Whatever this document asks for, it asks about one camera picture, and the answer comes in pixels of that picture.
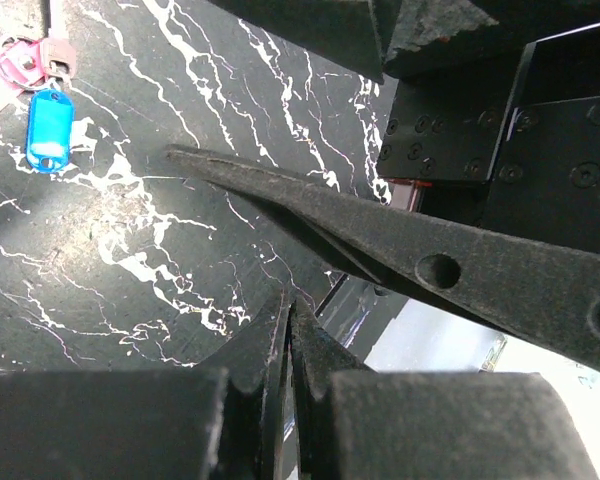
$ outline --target marble surface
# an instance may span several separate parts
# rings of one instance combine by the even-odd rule
[[[28,95],[0,114],[0,373],[191,367],[281,287],[319,303],[337,273],[163,149],[235,153],[388,202],[374,167],[395,83],[203,0],[64,3],[71,165],[28,166]],[[0,1],[0,35],[39,37],[41,19],[37,0]]]

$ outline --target table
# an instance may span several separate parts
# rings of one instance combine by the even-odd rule
[[[338,274],[164,148],[236,154],[388,202],[374,163],[395,82],[203,0],[65,9],[79,61],[71,165],[28,166],[30,96],[0,114],[0,374],[190,367],[282,287],[319,304]],[[38,1],[0,1],[0,35],[42,31]]]

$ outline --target blue plastic tag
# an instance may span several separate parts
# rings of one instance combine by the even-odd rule
[[[31,99],[27,161],[40,173],[55,173],[69,164],[74,108],[59,90],[42,90]]]

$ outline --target pink key tag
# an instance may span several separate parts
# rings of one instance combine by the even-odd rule
[[[0,56],[4,73],[0,70],[0,111],[24,90],[10,82],[9,78],[24,85],[32,86],[44,78],[40,46],[38,43],[28,44],[18,41]]]

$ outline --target metal key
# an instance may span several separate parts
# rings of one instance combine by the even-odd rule
[[[40,58],[42,68],[49,77],[69,82],[76,74],[76,50],[69,43],[61,0],[49,2],[49,31],[48,37],[40,41]]]

